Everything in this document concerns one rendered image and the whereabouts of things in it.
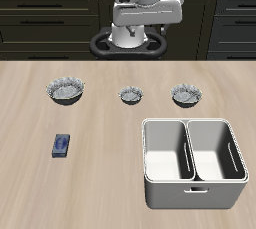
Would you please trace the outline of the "dark olive kitchen cupboards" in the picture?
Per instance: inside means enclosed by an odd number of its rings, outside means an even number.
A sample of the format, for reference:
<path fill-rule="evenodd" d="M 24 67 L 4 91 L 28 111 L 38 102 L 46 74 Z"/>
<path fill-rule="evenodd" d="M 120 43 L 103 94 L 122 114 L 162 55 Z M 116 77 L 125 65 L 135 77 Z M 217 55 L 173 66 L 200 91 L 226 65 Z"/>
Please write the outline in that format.
<path fill-rule="evenodd" d="M 168 27 L 164 60 L 204 60 L 217 0 L 184 0 Z M 113 18 L 114 0 L 0 0 L 0 61 L 92 60 L 89 42 Z"/>

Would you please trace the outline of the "smallest grey patterned bowl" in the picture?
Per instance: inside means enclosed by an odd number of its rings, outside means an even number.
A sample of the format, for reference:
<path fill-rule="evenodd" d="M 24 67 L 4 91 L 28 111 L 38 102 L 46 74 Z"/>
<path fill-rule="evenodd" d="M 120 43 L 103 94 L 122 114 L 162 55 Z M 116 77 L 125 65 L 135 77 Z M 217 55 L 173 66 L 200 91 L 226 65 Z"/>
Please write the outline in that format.
<path fill-rule="evenodd" d="M 137 104 L 141 100 L 144 93 L 138 87 L 127 86 L 127 87 L 121 89 L 119 91 L 118 95 L 124 103 L 126 103 L 128 105 L 134 105 L 134 104 Z"/>

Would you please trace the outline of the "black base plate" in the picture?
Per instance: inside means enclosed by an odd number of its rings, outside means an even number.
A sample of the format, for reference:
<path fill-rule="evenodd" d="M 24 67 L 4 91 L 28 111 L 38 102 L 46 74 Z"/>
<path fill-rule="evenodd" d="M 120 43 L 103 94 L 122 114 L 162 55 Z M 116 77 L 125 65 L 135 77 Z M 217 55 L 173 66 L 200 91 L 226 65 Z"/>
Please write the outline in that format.
<path fill-rule="evenodd" d="M 108 40 L 112 30 L 103 27 L 89 44 L 90 52 L 98 60 L 158 60 L 167 50 L 166 40 L 154 27 L 146 27 L 147 41 L 135 48 L 121 48 Z"/>

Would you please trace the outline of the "dark grey kitchen cupboards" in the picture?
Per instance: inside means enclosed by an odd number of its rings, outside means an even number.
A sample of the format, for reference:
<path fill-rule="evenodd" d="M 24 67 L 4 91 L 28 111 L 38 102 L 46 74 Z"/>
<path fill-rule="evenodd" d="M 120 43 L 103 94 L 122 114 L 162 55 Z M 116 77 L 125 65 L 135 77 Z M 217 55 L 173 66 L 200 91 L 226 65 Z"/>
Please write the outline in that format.
<path fill-rule="evenodd" d="M 256 0 L 217 0 L 207 60 L 256 61 Z"/>

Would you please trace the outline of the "middle-sized grey patterned bowl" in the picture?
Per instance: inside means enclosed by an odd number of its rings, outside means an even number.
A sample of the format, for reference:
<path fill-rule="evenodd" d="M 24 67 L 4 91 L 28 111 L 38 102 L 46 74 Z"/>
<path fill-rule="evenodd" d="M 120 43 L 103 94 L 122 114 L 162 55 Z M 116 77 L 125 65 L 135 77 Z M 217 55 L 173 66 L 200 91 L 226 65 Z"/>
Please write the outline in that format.
<path fill-rule="evenodd" d="M 199 88 L 190 84 L 178 84 L 170 91 L 174 103 L 182 108 L 195 106 L 202 98 Z"/>

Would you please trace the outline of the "small blue box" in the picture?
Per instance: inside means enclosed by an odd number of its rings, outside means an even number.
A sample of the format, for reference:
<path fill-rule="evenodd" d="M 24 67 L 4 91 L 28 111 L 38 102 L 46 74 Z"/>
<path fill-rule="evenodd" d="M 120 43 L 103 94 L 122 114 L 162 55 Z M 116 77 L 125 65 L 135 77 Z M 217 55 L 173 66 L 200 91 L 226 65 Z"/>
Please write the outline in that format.
<path fill-rule="evenodd" d="M 69 134 L 57 134 L 55 136 L 52 157 L 66 157 L 69 147 L 70 135 Z"/>

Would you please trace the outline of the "largest grey patterned bowl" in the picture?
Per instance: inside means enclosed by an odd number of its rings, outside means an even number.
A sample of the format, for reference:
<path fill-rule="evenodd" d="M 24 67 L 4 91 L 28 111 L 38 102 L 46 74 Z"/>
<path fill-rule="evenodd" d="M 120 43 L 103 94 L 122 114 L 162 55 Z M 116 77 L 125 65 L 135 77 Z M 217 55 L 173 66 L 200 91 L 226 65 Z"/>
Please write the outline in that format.
<path fill-rule="evenodd" d="M 79 78 L 65 76 L 51 81 L 46 93 L 55 103 L 69 106 L 82 97 L 84 88 L 85 84 Z"/>

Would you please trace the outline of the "white two-bin basket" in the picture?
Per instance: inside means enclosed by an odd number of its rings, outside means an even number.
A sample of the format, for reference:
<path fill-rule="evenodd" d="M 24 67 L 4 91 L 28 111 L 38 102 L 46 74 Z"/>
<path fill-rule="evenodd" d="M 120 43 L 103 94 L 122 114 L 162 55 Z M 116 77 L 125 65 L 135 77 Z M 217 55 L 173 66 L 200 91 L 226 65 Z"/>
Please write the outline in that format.
<path fill-rule="evenodd" d="M 148 118 L 142 143 L 145 200 L 151 209 L 229 209 L 249 180 L 224 119 Z"/>

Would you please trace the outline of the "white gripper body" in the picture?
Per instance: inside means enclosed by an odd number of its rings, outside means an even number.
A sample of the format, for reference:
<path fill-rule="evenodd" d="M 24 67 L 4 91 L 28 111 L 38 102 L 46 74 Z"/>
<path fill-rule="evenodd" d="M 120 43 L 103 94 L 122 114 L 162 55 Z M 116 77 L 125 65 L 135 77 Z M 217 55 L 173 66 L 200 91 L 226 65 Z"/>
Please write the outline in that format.
<path fill-rule="evenodd" d="M 160 0 L 152 5 L 114 3 L 113 23 L 116 26 L 180 23 L 183 3 L 184 0 Z"/>

